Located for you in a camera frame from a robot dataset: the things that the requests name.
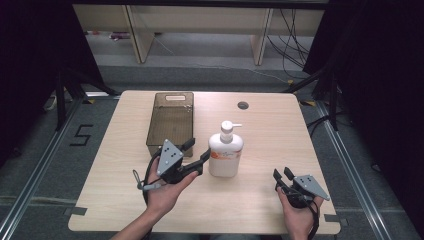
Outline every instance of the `brown plastic tray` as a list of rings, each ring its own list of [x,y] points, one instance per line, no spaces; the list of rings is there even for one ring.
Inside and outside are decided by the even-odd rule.
[[[193,93],[156,93],[146,145],[153,155],[165,139],[174,145],[182,145],[193,138]],[[184,153],[191,157],[192,148]]]

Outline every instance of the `handheld controller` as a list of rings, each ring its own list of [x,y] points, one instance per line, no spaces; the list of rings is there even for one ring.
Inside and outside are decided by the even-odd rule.
[[[293,181],[293,185],[291,187],[287,186],[278,170],[274,169],[273,177],[277,181],[275,190],[277,190],[277,187],[281,187],[293,207],[308,207],[315,196],[322,197],[327,201],[330,200],[330,196],[325,193],[312,175],[295,176],[287,167],[284,168],[284,174],[290,181]]]

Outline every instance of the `black tape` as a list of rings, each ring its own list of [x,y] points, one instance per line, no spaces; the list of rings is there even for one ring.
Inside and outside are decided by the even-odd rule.
[[[84,216],[87,212],[87,208],[81,208],[81,207],[73,207],[73,208],[67,208],[63,215],[71,216],[72,214]]]
[[[340,219],[339,216],[337,216],[337,215],[324,214],[324,219],[325,219],[326,222],[338,222],[343,227],[349,226],[347,219]]]

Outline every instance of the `bottle label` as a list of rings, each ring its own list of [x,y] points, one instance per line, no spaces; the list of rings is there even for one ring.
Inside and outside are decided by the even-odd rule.
[[[211,151],[211,158],[216,160],[234,160],[240,158],[240,151],[226,151],[226,152],[215,152]]]

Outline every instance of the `wooden table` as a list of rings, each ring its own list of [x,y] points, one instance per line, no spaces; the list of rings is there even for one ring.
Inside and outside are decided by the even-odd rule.
[[[119,231],[146,208],[132,170],[144,177],[150,160],[146,146],[156,92],[122,94],[72,215],[73,231]],[[249,108],[237,104],[245,101]],[[223,120],[242,123],[234,131],[245,141],[239,173],[216,178],[208,172],[181,194],[174,209],[158,222],[156,232],[282,234],[283,210],[274,191],[274,168],[291,168],[295,175],[312,174],[328,192],[296,97],[279,93],[194,93],[193,157],[208,148],[209,137],[220,132]],[[325,222],[335,214],[331,201],[321,208],[317,234],[337,234],[340,224]]]

